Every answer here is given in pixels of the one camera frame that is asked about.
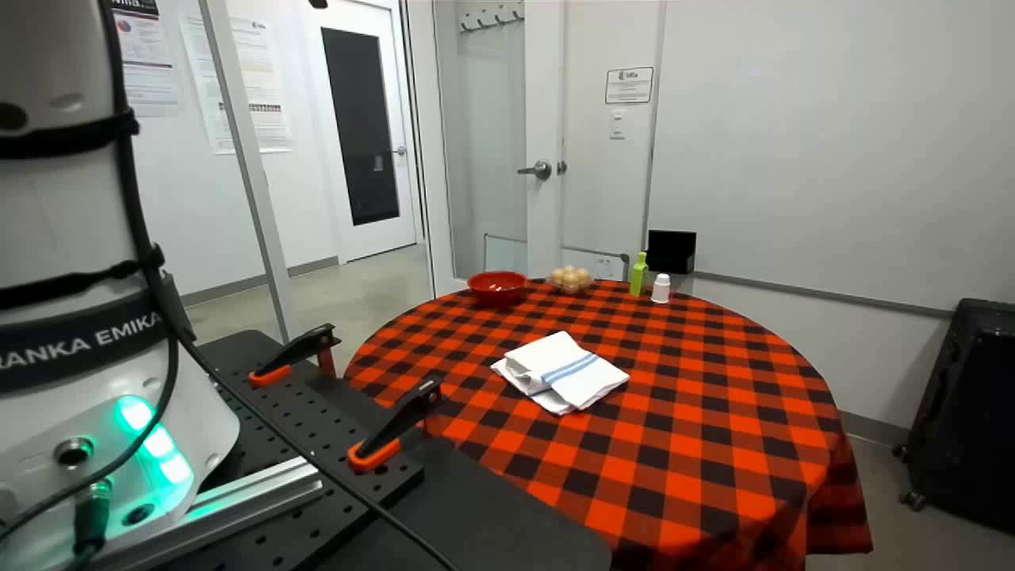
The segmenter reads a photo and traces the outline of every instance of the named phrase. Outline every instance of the door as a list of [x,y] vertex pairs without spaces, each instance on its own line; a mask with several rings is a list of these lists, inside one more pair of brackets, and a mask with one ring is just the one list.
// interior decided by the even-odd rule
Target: door
[[[441,160],[426,163],[432,221],[436,213],[448,213],[448,239],[432,224],[437,289],[457,289],[479,271],[545,277],[560,262],[564,2],[407,5],[422,147],[441,140]],[[437,76],[437,122],[426,116],[429,74]]]
[[398,2],[313,8],[308,50],[329,149],[339,262],[417,244],[419,201]]

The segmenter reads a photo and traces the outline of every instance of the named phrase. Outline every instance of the round table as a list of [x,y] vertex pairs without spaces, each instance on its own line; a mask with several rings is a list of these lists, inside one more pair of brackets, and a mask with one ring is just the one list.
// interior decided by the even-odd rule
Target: round table
[[[626,367],[628,384],[552,417],[491,370],[556,331]],[[801,569],[806,552],[871,549],[823,373],[704,298],[650,305],[622,282],[580,295],[536,282],[514,308],[479,308],[457,292],[380,328],[347,367],[384,407],[429,373],[443,381],[443,403],[426,431],[595,530],[619,569]]]

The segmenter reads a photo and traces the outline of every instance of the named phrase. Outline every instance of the bowl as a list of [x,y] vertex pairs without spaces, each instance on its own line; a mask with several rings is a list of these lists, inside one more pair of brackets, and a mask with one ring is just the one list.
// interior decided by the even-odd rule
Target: bowl
[[503,308],[526,295],[530,280],[519,274],[476,274],[468,277],[468,292],[479,305]]

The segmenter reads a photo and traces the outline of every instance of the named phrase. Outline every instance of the gray floor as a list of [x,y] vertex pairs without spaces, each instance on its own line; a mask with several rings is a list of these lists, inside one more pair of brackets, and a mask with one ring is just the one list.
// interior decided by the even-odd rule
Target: gray floor
[[[419,248],[380,254],[347,268],[320,268],[299,274],[299,320],[335,324],[342,347],[335,364],[347,367],[355,347],[407,308],[432,295]],[[263,287],[186,305],[201,340],[239,331],[273,333],[271,298]],[[944,510],[925,506],[914,514],[897,503],[904,467],[884,445],[852,438],[867,510],[875,533],[871,556],[811,556],[815,571],[1009,571],[1015,569],[1015,535],[995,533]]]

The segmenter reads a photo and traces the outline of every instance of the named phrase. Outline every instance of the door frame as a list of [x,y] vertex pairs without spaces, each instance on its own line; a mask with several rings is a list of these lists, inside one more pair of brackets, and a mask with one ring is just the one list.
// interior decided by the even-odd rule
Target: door frame
[[[450,258],[450,220],[448,220],[448,171],[443,171],[443,136],[441,136],[441,87],[437,87],[437,50],[436,50],[436,0],[402,0],[407,38],[411,48],[417,76],[417,136],[419,136],[419,186],[426,203],[429,229],[429,261],[436,292],[457,292],[466,280],[453,277]],[[564,2],[523,0],[526,12],[526,163],[564,160]],[[552,173],[550,180],[530,178],[526,183],[526,274],[545,277],[560,262],[560,207],[564,180]]]
[[[367,5],[367,8],[388,8],[389,12],[389,42],[393,42],[393,81],[398,87],[384,87],[384,90],[393,90],[393,102],[398,109],[389,109],[389,122],[401,122],[402,123],[402,140],[389,140],[393,147],[402,147],[407,155],[402,155],[402,168],[407,173],[401,178],[407,183],[407,203],[401,201],[401,207],[407,207],[407,221],[409,221],[409,233],[411,233],[411,244],[422,244],[422,213],[419,213],[419,197],[422,197],[422,183],[419,183],[419,160],[417,160],[417,144],[411,144],[411,133],[417,133],[417,116],[411,116],[411,92],[407,87],[407,45],[402,45],[402,36],[407,36],[407,23],[402,23],[402,5],[401,0],[329,0],[333,5],[342,2],[342,5]],[[327,26],[327,8],[308,8],[305,15],[305,54],[308,54],[308,67],[311,67],[311,102],[318,109],[320,116],[333,116],[333,97],[329,97],[329,74],[327,74],[327,59],[325,59],[325,45],[320,45],[320,27]],[[364,254],[364,248],[360,244],[348,244],[347,234],[351,234],[351,207],[348,207],[348,178],[347,178],[347,165],[342,165],[342,140],[333,127],[333,122],[320,122],[318,123],[318,136],[320,136],[320,147],[325,147],[325,155],[327,155],[327,197],[329,197],[329,207],[333,207],[333,220],[335,220],[335,233],[333,233],[333,240],[335,240],[335,261],[339,262],[348,262],[348,261],[360,261],[360,258],[370,258]]]

